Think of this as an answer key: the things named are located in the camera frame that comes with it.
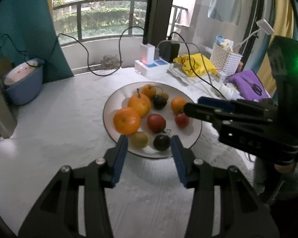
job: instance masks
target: yellow plastic bag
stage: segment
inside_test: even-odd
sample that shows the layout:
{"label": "yellow plastic bag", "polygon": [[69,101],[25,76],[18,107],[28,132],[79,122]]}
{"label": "yellow plastic bag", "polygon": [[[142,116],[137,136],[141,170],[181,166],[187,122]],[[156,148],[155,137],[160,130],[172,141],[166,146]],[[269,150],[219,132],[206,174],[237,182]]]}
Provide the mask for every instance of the yellow plastic bag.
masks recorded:
{"label": "yellow plastic bag", "polygon": [[[198,53],[198,54],[195,54],[195,55],[190,55],[190,58],[191,58],[192,68],[194,69],[196,74],[198,74],[199,76],[202,76],[202,75],[206,74],[206,71],[205,71],[205,68],[204,68],[204,65],[203,65],[203,62],[202,62],[201,54]],[[210,62],[210,60],[208,58],[206,58],[205,56],[203,56],[203,59],[204,59],[207,71],[209,73],[216,74],[217,71],[215,69],[215,66]],[[178,56],[178,57],[174,58],[173,61],[180,63],[181,66],[182,66],[182,70],[189,77],[196,77],[196,75],[194,74],[194,72],[192,71],[192,69],[190,67],[190,62],[189,62],[189,56],[188,55]]]}

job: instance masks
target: light blue cloth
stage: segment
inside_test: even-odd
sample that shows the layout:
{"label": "light blue cloth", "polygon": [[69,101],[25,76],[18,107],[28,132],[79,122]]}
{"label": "light blue cloth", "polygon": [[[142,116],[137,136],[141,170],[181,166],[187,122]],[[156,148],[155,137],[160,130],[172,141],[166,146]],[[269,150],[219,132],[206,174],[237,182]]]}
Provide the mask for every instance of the light blue cloth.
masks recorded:
{"label": "light blue cloth", "polygon": [[242,0],[211,0],[207,13],[209,18],[238,25],[242,11]]}
{"label": "light blue cloth", "polygon": [[222,36],[220,36],[220,35],[217,35],[215,37],[214,44],[220,45],[220,43],[223,42],[223,41],[224,41],[224,38]]}

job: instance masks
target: orange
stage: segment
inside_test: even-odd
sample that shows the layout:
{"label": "orange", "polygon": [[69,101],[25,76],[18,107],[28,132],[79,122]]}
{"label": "orange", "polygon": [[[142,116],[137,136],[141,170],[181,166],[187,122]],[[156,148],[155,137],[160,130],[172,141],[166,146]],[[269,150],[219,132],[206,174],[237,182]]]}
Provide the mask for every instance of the orange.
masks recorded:
{"label": "orange", "polygon": [[140,117],[144,117],[151,109],[151,102],[146,95],[139,93],[139,89],[137,89],[137,92],[138,94],[133,95],[128,100],[127,106],[135,109]]}
{"label": "orange", "polygon": [[183,113],[184,105],[187,102],[182,97],[175,97],[171,101],[171,109],[174,114]]}
{"label": "orange", "polygon": [[147,97],[149,97],[150,100],[152,100],[154,98],[154,96],[156,95],[157,91],[156,91],[155,86],[147,84],[142,87],[141,93],[146,95]]}
{"label": "orange", "polygon": [[123,107],[118,110],[113,118],[116,131],[124,135],[135,133],[141,123],[139,114],[131,107]]}

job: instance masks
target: white plastic basket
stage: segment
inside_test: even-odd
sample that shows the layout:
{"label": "white plastic basket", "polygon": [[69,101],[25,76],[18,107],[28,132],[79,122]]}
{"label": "white plastic basket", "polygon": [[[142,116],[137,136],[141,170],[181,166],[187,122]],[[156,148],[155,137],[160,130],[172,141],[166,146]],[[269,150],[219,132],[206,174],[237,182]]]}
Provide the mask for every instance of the white plastic basket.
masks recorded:
{"label": "white plastic basket", "polygon": [[234,74],[241,59],[242,55],[228,52],[217,44],[213,45],[210,61],[215,68],[221,69],[225,74]]}

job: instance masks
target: black cable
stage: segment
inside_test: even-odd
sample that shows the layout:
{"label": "black cable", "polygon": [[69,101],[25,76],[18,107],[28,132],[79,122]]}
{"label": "black cable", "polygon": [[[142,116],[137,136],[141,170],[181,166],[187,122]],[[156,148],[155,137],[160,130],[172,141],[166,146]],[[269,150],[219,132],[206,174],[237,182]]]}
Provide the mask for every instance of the black cable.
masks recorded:
{"label": "black cable", "polygon": [[120,41],[121,41],[121,38],[123,37],[124,33],[125,33],[128,29],[131,29],[131,28],[141,28],[142,30],[144,30],[142,27],[139,27],[139,26],[132,26],[132,27],[126,28],[126,29],[121,33],[121,35],[120,35],[120,37],[119,37],[119,41],[118,41],[118,50],[119,50],[119,58],[120,58],[119,67],[118,67],[116,70],[114,70],[113,72],[111,72],[111,73],[109,73],[109,74],[105,74],[105,75],[97,74],[97,73],[95,73],[95,72],[93,72],[93,71],[91,70],[91,68],[90,68],[90,66],[89,66],[89,52],[88,52],[87,48],[86,48],[80,41],[78,41],[76,38],[71,37],[71,36],[66,35],[66,34],[62,34],[62,33],[60,33],[59,35],[63,35],[63,36],[67,36],[67,37],[71,37],[72,39],[76,40],[80,45],[82,45],[82,46],[85,48],[86,52],[87,52],[87,67],[88,67],[88,69],[90,70],[90,72],[93,73],[93,74],[96,75],[96,76],[102,76],[102,77],[105,77],[105,76],[112,75],[113,73],[115,73],[116,71],[118,71],[118,70],[121,68],[122,58],[121,58],[121,51],[120,51]]}
{"label": "black cable", "polygon": [[15,50],[16,50],[19,54],[23,55],[23,57],[24,57],[24,62],[25,62],[27,65],[29,65],[29,66],[31,66],[31,67],[39,67],[39,66],[40,66],[40,65],[38,65],[38,66],[31,65],[31,64],[28,63],[28,61],[26,60],[26,53],[27,53],[27,51],[26,51],[26,50],[23,50],[23,51],[19,50],[19,49],[16,47],[16,45],[14,44],[14,42],[12,41],[11,37],[9,36],[9,34],[3,34],[3,35],[0,37],[0,39],[3,38],[3,37],[5,37],[5,36],[10,40],[10,42],[11,42],[12,46],[15,48]]}
{"label": "black cable", "polygon": [[[51,59],[51,57],[52,57],[52,55],[53,55],[53,53],[54,53],[54,51],[55,51],[55,48],[56,48],[56,45],[57,45],[58,38],[59,38],[60,35],[63,35],[63,36],[70,37],[70,38],[74,39],[77,43],[79,43],[82,47],[84,47],[84,49],[85,49],[86,52],[87,52],[87,67],[88,67],[88,69],[89,69],[89,71],[90,71],[91,73],[93,73],[93,74],[96,75],[96,76],[101,76],[101,77],[105,77],[105,76],[112,75],[113,73],[115,73],[116,71],[118,71],[118,70],[121,68],[122,58],[121,58],[121,51],[120,51],[120,42],[121,42],[121,38],[123,37],[124,33],[125,33],[128,29],[131,29],[131,28],[140,28],[140,29],[144,30],[142,27],[139,27],[139,26],[132,26],[132,27],[129,27],[129,28],[125,29],[125,30],[121,33],[121,35],[120,35],[120,37],[119,37],[119,41],[118,41],[118,50],[119,50],[119,58],[120,58],[119,68],[117,68],[116,70],[114,70],[113,72],[111,72],[111,73],[109,73],[109,74],[101,75],[101,74],[97,74],[97,73],[93,72],[92,69],[90,68],[90,65],[89,65],[89,52],[88,52],[87,48],[86,48],[80,41],[78,41],[75,37],[72,37],[72,36],[69,36],[69,35],[66,35],[66,34],[63,34],[63,33],[59,33],[59,34],[57,35],[57,38],[56,38],[56,40],[55,40],[55,42],[54,42],[54,45],[53,45],[51,54],[50,54],[50,56],[48,57],[48,59],[47,59],[47,60],[44,60],[44,61],[45,61],[45,62],[48,62],[48,61]],[[16,45],[14,44],[14,42],[12,41],[11,37],[10,37],[8,34],[3,34],[3,35],[0,37],[0,39],[1,39],[2,37],[4,37],[4,36],[7,36],[7,37],[10,39],[11,44],[12,44],[13,47],[16,49],[16,51],[17,51],[19,54],[21,54],[21,55],[24,56],[24,61],[25,61],[26,64],[28,64],[28,65],[31,66],[31,67],[36,67],[36,66],[34,66],[34,65],[30,65],[30,64],[27,62],[27,60],[26,60],[27,51],[26,51],[26,50],[24,50],[24,51],[19,50],[19,49],[16,47]]]}
{"label": "black cable", "polygon": [[[210,85],[212,88],[214,88],[214,89],[215,89],[215,90],[222,96],[222,98],[226,99],[226,97],[225,97],[225,96],[224,96],[224,95],[223,95],[223,94],[222,94],[216,87],[214,87],[212,83],[209,83],[209,82],[207,82],[206,80],[202,79],[202,78],[201,78],[201,77],[194,71],[194,69],[193,69],[193,67],[192,67],[192,64],[191,64],[190,50],[189,50],[189,47],[188,47],[186,41],[185,41],[184,38],[183,38],[179,33],[177,33],[177,32],[171,32],[170,35],[169,35],[169,38],[168,38],[169,40],[172,39],[172,34],[177,34],[177,35],[183,40],[184,44],[186,45],[187,50],[188,50],[188,56],[189,56],[190,67],[191,67],[191,70],[194,72],[194,74],[195,74],[200,80],[204,81],[205,83],[207,83],[208,85]],[[206,70],[207,73],[208,73],[208,70],[207,70],[207,68],[206,68],[206,66],[205,66],[205,63],[204,63],[203,55],[201,55],[201,57],[202,57],[202,61],[203,61],[205,70]]]}
{"label": "black cable", "polygon": [[255,161],[252,160],[252,159],[250,158],[250,153],[247,153],[247,156],[248,156],[248,160],[249,160],[249,162],[251,162],[251,163],[255,163]]}

